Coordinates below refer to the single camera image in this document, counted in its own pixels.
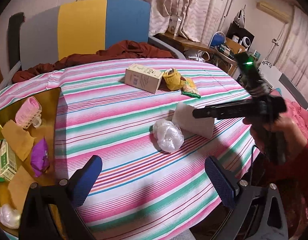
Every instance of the metal bolt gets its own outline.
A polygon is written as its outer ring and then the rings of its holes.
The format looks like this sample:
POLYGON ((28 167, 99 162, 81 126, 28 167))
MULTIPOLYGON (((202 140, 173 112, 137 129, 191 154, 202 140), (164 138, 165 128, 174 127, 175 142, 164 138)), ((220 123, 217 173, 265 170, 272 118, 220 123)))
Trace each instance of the metal bolt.
POLYGON ((244 180, 244 179, 241 179, 241 180, 239 181, 239 184, 240 184, 241 186, 243 186, 243 187, 246 187, 246 186, 248 185, 247 181, 244 180))
POLYGON ((30 185, 30 188, 36 188, 38 186, 38 183, 37 182, 33 182, 31 185, 30 185))
POLYGON ((270 188, 271 188, 271 189, 277 189, 277 186, 276 186, 274 183, 271 183, 271 184, 270 184, 270 188))
POLYGON ((60 185, 60 186, 65 186, 65 185, 67 185, 67 183, 68 183, 68 180, 67 180, 67 179, 61 179, 61 180, 59 181, 59 185, 60 185))

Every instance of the purple package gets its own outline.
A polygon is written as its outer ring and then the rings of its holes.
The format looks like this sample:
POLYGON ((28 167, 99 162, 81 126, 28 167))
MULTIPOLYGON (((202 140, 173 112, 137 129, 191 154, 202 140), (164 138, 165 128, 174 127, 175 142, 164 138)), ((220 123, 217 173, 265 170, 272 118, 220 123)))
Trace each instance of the purple package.
POLYGON ((30 165, 35 172, 35 177, 39 177, 49 167, 48 146, 45 138, 36 143, 31 150, 30 165))

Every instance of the black handheld device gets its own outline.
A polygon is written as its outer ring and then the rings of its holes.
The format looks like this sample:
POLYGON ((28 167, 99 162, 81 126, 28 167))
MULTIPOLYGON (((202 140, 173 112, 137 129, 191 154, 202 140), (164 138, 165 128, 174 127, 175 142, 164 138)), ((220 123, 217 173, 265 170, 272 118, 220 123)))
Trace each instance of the black handheld device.
POLYGON ((270 89, 261 78, 254 66, 252 57, 246 53, 234 55, 239 69, 248 80, 248 89, 252 98, 239 101, 221 103, 205 108, 193 110, 194 118, 214 117, 230 119, 247 117, 260 139, 265 142, 264 153, 267 158, 277 165, 285 163, 286 141, 282 132, 269 132, 263 127, 264 123, 273 123, 279 113, 286 111, 286 104, 282 97, 269 94, 270 89))

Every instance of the barcode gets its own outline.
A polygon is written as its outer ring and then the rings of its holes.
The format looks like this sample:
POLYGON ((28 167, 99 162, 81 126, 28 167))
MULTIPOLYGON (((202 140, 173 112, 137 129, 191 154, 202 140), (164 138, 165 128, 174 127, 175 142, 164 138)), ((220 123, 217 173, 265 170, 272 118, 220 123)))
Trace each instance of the barcode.
POLYGON ((134 85, 134 86, 137 86, 137 83, 138 83, 138 79, 137 79, 137 78, 134 78, 134 79, 133 79, 133 85, 134 85))

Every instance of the hand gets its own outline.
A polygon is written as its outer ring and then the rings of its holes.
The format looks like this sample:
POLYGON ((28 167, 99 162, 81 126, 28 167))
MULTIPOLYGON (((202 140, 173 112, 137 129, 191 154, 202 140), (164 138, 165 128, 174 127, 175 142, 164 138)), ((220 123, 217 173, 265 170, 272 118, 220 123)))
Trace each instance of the hand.
MULTIPOLYGON (((244 124, 251 124, 248 118, 243 119, 244 124)), ((280 115, 275 122, 270 124, 264 124, 264 128, 271 132, 282 131, 287 143, 286 159, 294 160, 296 156, 301 153, 304 147, 307 145, 307 139, 297 126, 297 124, 289 117, 280 115)), ((258 137, 256 131, 251 127, 250 133, 254 138, 255 144, 260 151, 264 153, 264 142, 258 137)))

